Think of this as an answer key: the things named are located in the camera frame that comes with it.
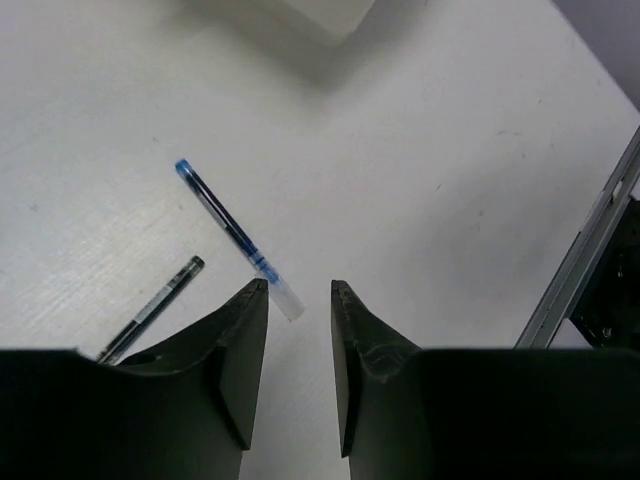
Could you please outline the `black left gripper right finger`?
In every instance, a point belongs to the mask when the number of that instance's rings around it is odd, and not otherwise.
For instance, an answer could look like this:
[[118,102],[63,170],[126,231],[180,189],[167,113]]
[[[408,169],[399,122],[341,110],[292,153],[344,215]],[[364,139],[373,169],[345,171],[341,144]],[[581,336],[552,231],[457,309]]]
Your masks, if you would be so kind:
[[354,479],[635,479],[639,357],[423,349],[331,284],[341,454]]

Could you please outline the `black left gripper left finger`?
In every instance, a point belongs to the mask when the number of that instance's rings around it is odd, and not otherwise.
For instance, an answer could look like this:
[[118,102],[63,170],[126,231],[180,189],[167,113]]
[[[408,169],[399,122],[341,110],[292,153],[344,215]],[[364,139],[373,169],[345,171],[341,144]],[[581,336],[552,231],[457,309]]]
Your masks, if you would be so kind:
[[269,295],[218,310],[115,366],[72,350],[1,354],[5,479],[235,479],[250,448]]

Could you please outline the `black gel pen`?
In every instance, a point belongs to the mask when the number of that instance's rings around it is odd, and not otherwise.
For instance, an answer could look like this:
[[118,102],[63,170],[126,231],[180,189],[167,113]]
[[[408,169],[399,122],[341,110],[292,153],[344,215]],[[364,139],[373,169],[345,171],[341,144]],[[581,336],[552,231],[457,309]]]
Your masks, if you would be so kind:
[[192,257],[127,325],[98,354],[101,364],[116,364],[126,351],[141,337],[146,329],[167,308],[177,295],[204,269],[205,262],[199,256]]

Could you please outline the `dark blue gel pen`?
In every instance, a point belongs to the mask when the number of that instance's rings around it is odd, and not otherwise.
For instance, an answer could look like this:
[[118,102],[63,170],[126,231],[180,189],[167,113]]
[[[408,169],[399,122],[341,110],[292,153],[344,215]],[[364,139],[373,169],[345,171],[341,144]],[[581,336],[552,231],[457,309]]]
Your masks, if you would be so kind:
[[256,270],[256,273],[268,282],[270,297],[285,317],[290,321],[300,318],[304,312],[304,306],[299,297],[278,273],[276,268],[267,260],[265,255],[193,169],[190,163],[186,159],[181,159],[175,164],[175,170],[204,205],[205,209],[234,242],[236,247],[243,253]]

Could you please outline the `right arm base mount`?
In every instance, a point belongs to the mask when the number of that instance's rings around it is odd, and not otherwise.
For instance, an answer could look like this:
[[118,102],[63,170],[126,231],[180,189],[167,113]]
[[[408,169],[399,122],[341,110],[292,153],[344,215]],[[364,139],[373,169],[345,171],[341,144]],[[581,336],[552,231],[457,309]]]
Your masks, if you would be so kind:
[[570,317],[595,348],[639,349],[639,202],[628,204]]

